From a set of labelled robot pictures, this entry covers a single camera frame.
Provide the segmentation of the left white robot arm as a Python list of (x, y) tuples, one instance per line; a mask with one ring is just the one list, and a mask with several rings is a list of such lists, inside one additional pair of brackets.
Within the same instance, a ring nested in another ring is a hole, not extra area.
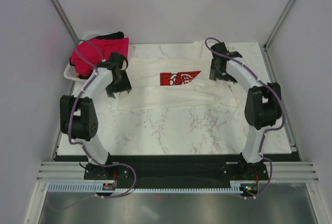
[(64, 95), (60, 98), (61, 132), (67, 135), (71, 145), (83, 149), (89, 163), (97, 165), (95, 171), (102, 179), (112, 177), (114, 167), (110, 153), (97, 135), (99, 122), (94, 103), (103, 92), (115, 98), (117, 93), (131, 91), (129, 77), (122, 68), (124, 64), (129, 64), (128, 59), (112, 52), (107, 61), (97, 64), (76, 96)]

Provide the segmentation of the white t-shirt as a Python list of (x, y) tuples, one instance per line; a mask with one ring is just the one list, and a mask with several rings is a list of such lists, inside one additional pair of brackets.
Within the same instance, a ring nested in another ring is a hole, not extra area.
[(119, 110), (213, 104), (236, 108), (229, 84), (209, 79), (211, 59), (203, 41), (131, 45), (127, 74), (132, 90), (120, 94)]

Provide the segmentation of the white plastic basket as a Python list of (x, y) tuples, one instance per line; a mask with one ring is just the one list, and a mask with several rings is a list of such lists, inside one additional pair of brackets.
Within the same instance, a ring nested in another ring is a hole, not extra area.
[[(82, 38), (84, 40), (90, 40), (97, 36), (106, 36), (106, 35), (114, 35), (115, 39), (120, 39), (121, 36), (125, 37), (123, 32), (106, 33), (106, 32), (91, 31), (91, 32), (87, 32)], [(86, 81), (86, 79), (80, 78), (79, 74), (75, 70), (75, 66), (73, 66), (70, 62), (66, 66), (63, 76), (66, 79), (76, 81), (76, 82), (84, 83)]]

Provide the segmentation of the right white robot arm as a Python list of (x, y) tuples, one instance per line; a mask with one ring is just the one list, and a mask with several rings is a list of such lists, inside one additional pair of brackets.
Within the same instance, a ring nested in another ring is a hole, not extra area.
[(215, 38), (215, 44), (205, 46), (212, 53), (209, 79), (238, 83), (247, 93), (244, 116), (249, 125), (245, 147), (241, 156), (245, 162), (238, 165), (238, 174), (250, 179), (256, 174), (256, 166), (263, 160), (262, 147), (266, 133), (277, 131), (285, 124), (285, 112), (281, 102), (281, 87), (277, 82), (263, 82), (245, 65), (243, 56), (229, 51), (226, 44)]

